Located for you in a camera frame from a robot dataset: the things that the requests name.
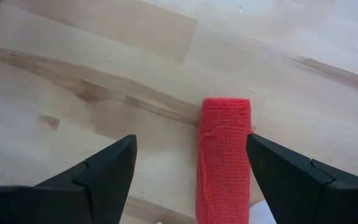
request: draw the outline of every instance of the red cohesive wrap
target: red cohesive wrap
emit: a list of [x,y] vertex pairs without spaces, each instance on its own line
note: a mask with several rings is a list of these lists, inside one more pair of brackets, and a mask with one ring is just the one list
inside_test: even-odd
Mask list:
[[207,98],[203,102],[196,190],[199,224],[248,224],[250,117],[249,100]]

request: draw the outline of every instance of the wooden table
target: wooden table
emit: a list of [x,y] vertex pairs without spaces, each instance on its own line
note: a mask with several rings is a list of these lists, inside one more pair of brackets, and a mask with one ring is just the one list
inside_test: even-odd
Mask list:
[[122,222],[192,223],[207,96],[249,98],[257,134],[358,175],[358,1],[0,0],[0,185],[136,134]]

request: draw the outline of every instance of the wooden surface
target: wooden surface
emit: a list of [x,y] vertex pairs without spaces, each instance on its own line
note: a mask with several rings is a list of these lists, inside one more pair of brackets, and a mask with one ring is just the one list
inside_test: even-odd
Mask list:
[[257,134],[358,175],[358,1],[0,0],[0,185],[136,134],[122,223],[193,223],[207,96],[249,98]]

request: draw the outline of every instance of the white object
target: white object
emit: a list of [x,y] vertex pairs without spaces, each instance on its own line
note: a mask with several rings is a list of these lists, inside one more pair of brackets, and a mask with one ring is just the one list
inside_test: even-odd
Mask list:
[[266,200],[256,203],[249,209],[249,224],[276,224]]

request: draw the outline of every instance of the light wood tabletop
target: light wood tabletop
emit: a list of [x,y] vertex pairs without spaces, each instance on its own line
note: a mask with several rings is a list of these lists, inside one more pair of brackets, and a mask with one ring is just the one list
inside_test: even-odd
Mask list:
[[249,98],[257,134],[358,175],[358,1],[0,0],[0,185],[136,134],[122,223],[193,223],[214,96]]

